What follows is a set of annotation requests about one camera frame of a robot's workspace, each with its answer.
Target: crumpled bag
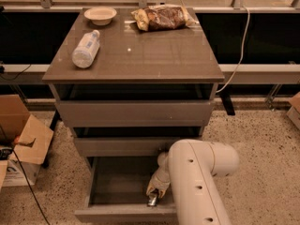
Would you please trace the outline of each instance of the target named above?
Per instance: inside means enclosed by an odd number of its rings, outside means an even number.
[[[187,9],[180,6],[150,6],[132,11],[131,14],[143,31],[178,29],[196,23]]]

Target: white bottle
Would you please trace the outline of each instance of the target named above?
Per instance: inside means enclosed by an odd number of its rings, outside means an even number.
[[[99,37],[98,30],[83,35],[72,54],[72,61],[77,67],[88,68],[92,65],[100,47]]]

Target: bowl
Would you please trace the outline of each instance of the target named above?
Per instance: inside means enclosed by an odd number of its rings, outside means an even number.
[[[91,20],[94,25],[107,25],[116,15],[116,10],[112,7],[93,7],[84,12],[84,17]]]

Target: floor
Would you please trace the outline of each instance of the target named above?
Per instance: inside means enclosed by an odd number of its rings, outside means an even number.
[[[235,116],[217,105],[203,134],[206,141],[232,145],[240,156],[233,176],[215,178],[232,225],[300,224],[300,132],[286,116],[287,107],[271,111],[252,102],[233,105]],[[33,114],[46,124],[53,115]],[[62,122],[56,126],[49,162],[33,186],[46,217],[51,224],[81,224],[73,213],[83,208],[89,170]],[[28,187],[3,187],[0,208],[0,224],[45,224]]]

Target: cardboard box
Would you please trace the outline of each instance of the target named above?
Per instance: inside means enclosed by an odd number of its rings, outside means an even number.
[[[293,96],[289,102],[300,113],[300,92]]]
[[[44,162],[53,131],[30,114],[18,95],[0,96],[0,144],[13,142],[20,136],[14,148],[31,185],[36,183],[40,165]],[[0,162],[1,186],[26,186],[21,166],[11,154]]]
[[[300,112],[297,111],[294,107],[291,107],[287,113],[288,117],[292,120],[292,122],[300,129]]]

